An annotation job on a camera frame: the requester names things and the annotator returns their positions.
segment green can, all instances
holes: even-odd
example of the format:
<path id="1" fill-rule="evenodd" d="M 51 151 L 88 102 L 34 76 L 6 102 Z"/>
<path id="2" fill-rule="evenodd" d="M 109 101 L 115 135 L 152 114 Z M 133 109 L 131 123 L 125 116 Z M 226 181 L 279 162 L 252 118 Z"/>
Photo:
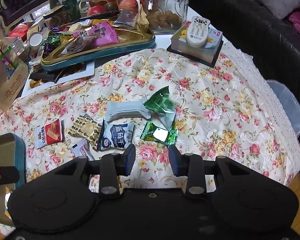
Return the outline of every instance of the green can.
<path id="1" fill-rule="evenodd" d="M 72 22 L 81 18 L 77 0 L 63 0 L 62 4 L 65 6 L 67 15 L 70 17 Z"/>

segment white remote control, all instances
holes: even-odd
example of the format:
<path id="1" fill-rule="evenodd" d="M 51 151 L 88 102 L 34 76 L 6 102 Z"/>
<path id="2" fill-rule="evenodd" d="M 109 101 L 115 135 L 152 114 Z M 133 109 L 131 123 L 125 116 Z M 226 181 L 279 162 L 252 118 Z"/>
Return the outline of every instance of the white remote control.
<path id="1" fill-rule="evenodd" d="M 210 20 L 193 16 L 192 22 L 187 29 L 187 42 L 193 47 L 201 47 L 208 38 Z"/>

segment paper bag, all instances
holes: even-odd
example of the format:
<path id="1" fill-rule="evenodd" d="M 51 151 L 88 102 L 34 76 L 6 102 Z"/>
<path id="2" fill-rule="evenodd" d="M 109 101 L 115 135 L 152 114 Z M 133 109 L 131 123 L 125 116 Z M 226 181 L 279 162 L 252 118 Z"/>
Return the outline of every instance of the paper bag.
<path id="1" fill-rule="evenodd" d="M 7 45 L 0 31 L 0 109 L 6 111 L 26 83 L 27 65 Z"/>

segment red apple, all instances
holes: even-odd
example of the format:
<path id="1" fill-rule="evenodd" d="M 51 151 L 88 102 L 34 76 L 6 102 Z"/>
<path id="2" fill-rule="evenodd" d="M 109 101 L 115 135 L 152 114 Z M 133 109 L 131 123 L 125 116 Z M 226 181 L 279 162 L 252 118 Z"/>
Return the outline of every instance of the red apple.
<path id="1" fill-rule="evenodd" d="M 93 6 L 87 13 L 87 16 L 88 15 L 93 15 L 93 14 L 98 14 L 98 13 L 102 13 L 102 12 L 106 12 L 107 10 L 100 6 L 100 5 L 96 5 L 96 6 Z"/>
<path id="2" fill-rule="evenodd" d="M 119 4 L 119 10 L 129 10 L 131 12 L 138 12 L 139 5 L 137 0 L 122 0 Z"/>

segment metal tray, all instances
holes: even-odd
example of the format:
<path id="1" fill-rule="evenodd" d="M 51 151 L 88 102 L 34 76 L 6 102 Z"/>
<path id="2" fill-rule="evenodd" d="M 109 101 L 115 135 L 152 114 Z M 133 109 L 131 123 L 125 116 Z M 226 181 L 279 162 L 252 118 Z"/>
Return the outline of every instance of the metal tray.
<path id="1" fill-rule="evenodd" d="M 26 147 L 22 139 L 12 133 L 0 136 L 0 166 L 15 166 L 20 173 L 17 183 L 0 185 L 0 223 L 14 226 L 12 220 L 5 215 L 4 198 L 6 187 L 13 191 L 25 183 L 25 154 Z"/>
<path id="2" fill-rule="evenodd" d="M 155 36 L 151 30 L 149 30 L 147 33 L 141 33 L 136 30 L 128 30 L 123 28 L 115 27 L 114 29 L 118 37 L 127 39 L 128 41 L 61 56 L 60 53 L 64 50 L 68 43 L 72 41 L 71 39 L 65 44 L 56 48 L 46 58 L 42 58 L 42 68 L 45 71 L 53 71 L 98 57 L 104 57 L 123 52 L 128 53 L 140 49 L 150 48 L 155 44 Z"/>

